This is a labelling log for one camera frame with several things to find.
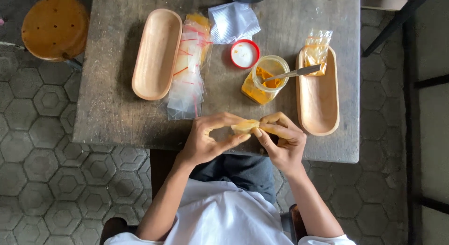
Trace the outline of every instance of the wooden tray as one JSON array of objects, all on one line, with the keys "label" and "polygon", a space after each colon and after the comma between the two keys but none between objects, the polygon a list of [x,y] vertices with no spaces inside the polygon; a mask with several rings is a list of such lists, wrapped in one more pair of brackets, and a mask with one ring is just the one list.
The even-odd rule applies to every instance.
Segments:
[{"label": "wooden tray", "polygon": [[[304,47],[296,58],[296,69],[302,67]],[[301,126],[313,135],[329,135],[339,126],[337,62],[331,47],[324,76],[296,77],[296,106]]]},{"label": "wooden tray", "polygon": [[132,90],[142,99],[162,99],[170,89],[181,40],[182,21],[167,9],[151,12],[143,29],[132,76]]}]

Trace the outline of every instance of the stack of plastic bags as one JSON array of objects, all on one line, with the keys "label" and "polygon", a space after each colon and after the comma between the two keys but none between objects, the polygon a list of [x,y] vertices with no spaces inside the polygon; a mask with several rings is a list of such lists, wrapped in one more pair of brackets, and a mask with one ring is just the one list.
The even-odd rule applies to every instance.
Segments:
[{"label": "stack of plastic bags", "polygon": [[169,121],[201,116],[205,89],[200,69],[209,57],[210,44],[209,19],[197,13],[188,14],[184,22],[170,92],[165,100]]}]

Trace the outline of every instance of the dark pants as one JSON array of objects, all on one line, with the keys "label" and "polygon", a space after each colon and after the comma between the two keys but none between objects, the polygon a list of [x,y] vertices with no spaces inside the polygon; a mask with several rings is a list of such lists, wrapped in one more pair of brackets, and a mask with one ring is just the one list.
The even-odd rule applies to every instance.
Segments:
[{"label": "dark pants", "polygon": [[203,182],[233,182],[238,188],[260,193],[272,204],[276,202],[273,165],[268,157],[222,154],[196,166],[190,178]]}]

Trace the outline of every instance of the red lid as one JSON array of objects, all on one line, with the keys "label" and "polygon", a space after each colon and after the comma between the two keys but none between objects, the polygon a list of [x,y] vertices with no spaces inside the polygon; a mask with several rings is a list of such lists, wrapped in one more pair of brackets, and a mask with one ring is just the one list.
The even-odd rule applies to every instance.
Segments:
[{"label": "red lid", "polygon": [[241,69],[249,69],[259,60],[261,52],[254,41],[238,40],[231,48],[231,60]]}]

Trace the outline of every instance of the weathered tabletop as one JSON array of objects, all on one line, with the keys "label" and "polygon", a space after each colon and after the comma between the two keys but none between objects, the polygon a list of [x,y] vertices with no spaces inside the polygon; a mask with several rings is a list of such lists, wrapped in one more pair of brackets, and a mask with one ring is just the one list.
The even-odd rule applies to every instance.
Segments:
[{"label": "weathered tabletop", "polygon": [[[153,149],[180,150],[192,121],[168,121],[158,106],[132,91],[131,78],[143,26],[148,14],[168,8],[181,18],[229,0],[93,0],[90,28],[78,100],[74,141],[122,144]],[[311,28],[334,30],[331,46],[337,55],[340,126],[331,135],[310,135],[306,160],[350,162],[359,158],[360,0],[265,0],[254,4],[261,31],[253,36],[261,55],[278,55],[295,68],[295,58]],[[228,111],[259,119],[282,111],[298,123],[295,81],[260,106],[244,96],[240,87],[249,70],[233,66],[230,45],[214,45],[202,76],[208,95],[203,115]],[[220,138],[226,133],[213,135]],[[255,137],[233,150],[260,155]]]}]

